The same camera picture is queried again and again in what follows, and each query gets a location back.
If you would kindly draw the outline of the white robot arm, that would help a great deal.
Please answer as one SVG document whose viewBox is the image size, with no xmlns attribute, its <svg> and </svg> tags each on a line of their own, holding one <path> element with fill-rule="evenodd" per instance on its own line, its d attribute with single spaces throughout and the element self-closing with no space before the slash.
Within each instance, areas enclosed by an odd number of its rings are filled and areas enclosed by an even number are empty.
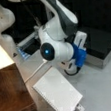
<svg viewBox="0 0 111 111">
<path fill-rule="evenodd" d="M 78 74 L 87 56 L 84 47 L 87 34 L 77 29 L 77 17 L 58 0 L 40 1 L 54 14 L 38 28 L 41 56 L 47 61 L 58 63 L 69 76 Z"/>
</svg>

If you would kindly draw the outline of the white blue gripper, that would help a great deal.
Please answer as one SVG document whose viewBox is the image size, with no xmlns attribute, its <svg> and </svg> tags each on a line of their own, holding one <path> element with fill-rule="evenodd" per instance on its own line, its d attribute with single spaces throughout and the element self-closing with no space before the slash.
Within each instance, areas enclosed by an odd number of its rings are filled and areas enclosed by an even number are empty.
<svg viewBox="0 0 111 111">
<path fill-rule="evenodd" d="M 68 38 L 68 42 L 73 46 L 73 57 L 68 62 L 62 62 L 61 66 L 68 76 L 76 75 L 84 65 L 86 60 L 86 48 L 84 47 L 87 34 L 77 31 L 74 36 Z"/>
</svg>

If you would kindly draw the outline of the white second robot base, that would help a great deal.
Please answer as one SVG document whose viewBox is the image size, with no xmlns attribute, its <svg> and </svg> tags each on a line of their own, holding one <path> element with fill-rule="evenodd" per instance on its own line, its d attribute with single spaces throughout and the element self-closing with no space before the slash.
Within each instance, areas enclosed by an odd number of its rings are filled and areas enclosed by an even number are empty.
<svg viewBox="0 0 111 111">
<path fill-rule="evenodd" d="M 15 42 L 10 35 L 3 35 L 3 32 L 11 27 L 14 21 L 15 17 L 13 12 L 0 5 L 0 45 L 7 51 L 11 58 L 16 58 L 18 55 Z"/>
</svg>

